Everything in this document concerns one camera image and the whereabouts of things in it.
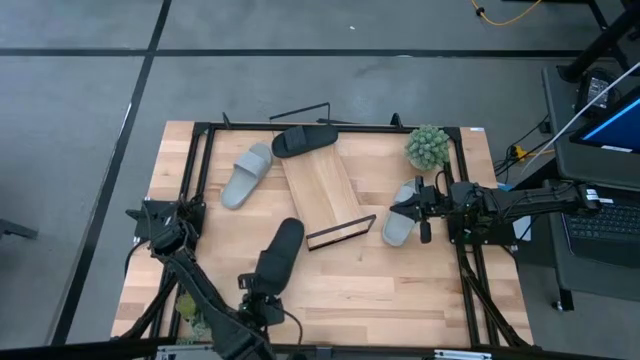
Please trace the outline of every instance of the slipper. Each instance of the slipper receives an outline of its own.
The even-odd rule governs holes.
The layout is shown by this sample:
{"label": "slipper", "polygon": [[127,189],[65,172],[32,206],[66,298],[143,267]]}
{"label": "slipper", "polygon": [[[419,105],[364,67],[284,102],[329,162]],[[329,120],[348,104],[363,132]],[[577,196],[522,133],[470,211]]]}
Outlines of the slipper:
{"label": "slipper", "polygon": [[273,139],[271,150],[279,158],[289,158],[331,145],[338,140],[338,129],[332,125],[295,126]]}
{"label": "slipper", "polygon": [[[393,203],[397,204],[408,200],[416,193],[415,179],[409,180],[402,184],[400,190],[393,199]],[[400,215],[393,211],[389,211],[389,216],[382,227],[382,239],[391,246],[402,246],[407,241],[409,234],[416,222],[404,215]]]}
{"label": "slipper", "polygon": [[269,146],[262,143],[253,145],[233,164],[231,179],[220,195],[222,206],[232,210],[242,206],[270,168]]}

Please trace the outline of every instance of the concrete floor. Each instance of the concrete floor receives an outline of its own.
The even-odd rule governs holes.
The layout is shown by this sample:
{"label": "concrete floor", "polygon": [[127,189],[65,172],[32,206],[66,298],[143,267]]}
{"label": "concrete floor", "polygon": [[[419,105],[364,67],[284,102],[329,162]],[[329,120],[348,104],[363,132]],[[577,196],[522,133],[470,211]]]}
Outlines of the concrete floor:
{"label": "concrete floor", "polygon": [[[484,0],[491,18],[525,4]],[[160,0],[5,0],[2,47],[146,48]],[[609,20],[617,2],[600,1]],[[582,49],[599,29],[588,7],[542,4],[512,27],[480,21],[465,0],[277,2],[174,0],[160,48]],[[625,50],[637,54],[624,44]],[[43,344],[89,220],[142,64],[140,57],[0,57],[0,218],[40,230],[0,241],[0,348]],[[329,101],[359,123],[482,126],[491,153],[546,114],[540,70],[562,60],[376,57],[156,58],[98,243],[70,342],[109,337],[134,223],[167,120],[267,121]],[[614,64],[605,64],[615,69]],[[313,121],[322,113],[288,121]],[[532,147],[543,138],[524,141]],[[517,182],[518,175],[510,178]],[[577,294],[576,311],[549,307],[553,270],[523,265],[536,344],[634,358],[640,305]]]}

